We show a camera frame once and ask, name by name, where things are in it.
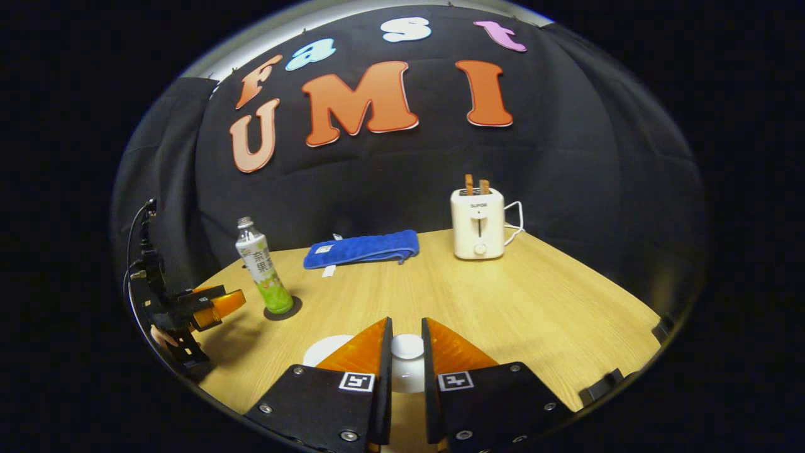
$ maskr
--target green liquid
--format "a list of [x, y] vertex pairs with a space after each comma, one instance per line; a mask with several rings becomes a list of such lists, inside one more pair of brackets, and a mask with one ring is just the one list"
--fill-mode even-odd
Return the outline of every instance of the green liquid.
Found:
[[272, 314], [283, 314], [293, 308], [294, 300], [291, 295], [279, 281], [277, 272], [272, 272], [269, 278], [261, 281], [257, 285], [262, 301], [266, 304], [266, 308]]

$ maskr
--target toaster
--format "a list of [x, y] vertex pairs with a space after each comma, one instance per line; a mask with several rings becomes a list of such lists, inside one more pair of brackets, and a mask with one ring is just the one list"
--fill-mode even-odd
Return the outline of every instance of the toaster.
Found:
[[454, 190], [450, 196], [453, 247], [462, 260], [487, 260], [503, 255], [504, 221], [503, 195], [489, 188], [481, 195], [480, 188]]

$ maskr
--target black coaster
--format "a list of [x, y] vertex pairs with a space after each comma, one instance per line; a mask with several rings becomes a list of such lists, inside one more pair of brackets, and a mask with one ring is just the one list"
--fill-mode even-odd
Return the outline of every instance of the black coaster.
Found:
[[268, 309], [263, 309], [262, 315], [271, 321], [282, 321], [283, 319], [288, 319], [291, 316], [297, 314], [299, 310], [302, 309], [302, 299], [299, 299], [297, 296], [291, 296], [291, 299], [294, 300], [294, 306], [291, 307], [290, 310], [283, 314], [273, 314]]

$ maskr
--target toaster power cord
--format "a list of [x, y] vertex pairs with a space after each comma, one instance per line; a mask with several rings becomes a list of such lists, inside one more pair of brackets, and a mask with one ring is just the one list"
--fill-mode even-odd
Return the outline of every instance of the toaster power cord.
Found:
[[514, 205], [517, 205], [518, 210], [519, 210], [519, 212], [520, 212], [520, 226], [514, 226], [514, 225], [504, 225], [504, 227], [506, 227], [506, 228], [516, 228], [516, 229], [517, 229], [517, 231], [515, 231], [515, 232], [514, 232], [514, 233], [511, 235], [511, 237], [510, 237], [510, 238], [508, 238], [508, 239], [507, 239], [507, 240], [506, 240], [506, 241], [503, 243], [503, 246], [504, 246], [504, 247], [505, 247], [505, 246], [507, 246], [507, 245], [509, 245], [509, 243], [512, 241], [512, 239], [514, 239], [514, 236], [516, 236], [516, 235], [517, 235], [517, 233], [519, 233], [520, 231], [522, 231], [522, 203], [521, 203], [521, 202], [513, 202], [513, 203], [511, 203], [510, 205], [508, 205], [507, 207], [503, 208], [503, 210], [505, 211], [505, 210], [509, 209], [510, 207], [512, 207], [512, 206], [514, 206]]

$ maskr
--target folded blue cloth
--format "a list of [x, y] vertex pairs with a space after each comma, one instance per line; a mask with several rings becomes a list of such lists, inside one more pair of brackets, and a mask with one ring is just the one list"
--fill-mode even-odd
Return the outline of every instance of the folded blue cloth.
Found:
[[419, 241], [413, 230], [383, 236], [359, 236], [340, 241], [315, 243], [304, 258], [304, 268], [325, 268], [330, 264], [359, 263], [363, 261], [403, 261], [419, 253]]

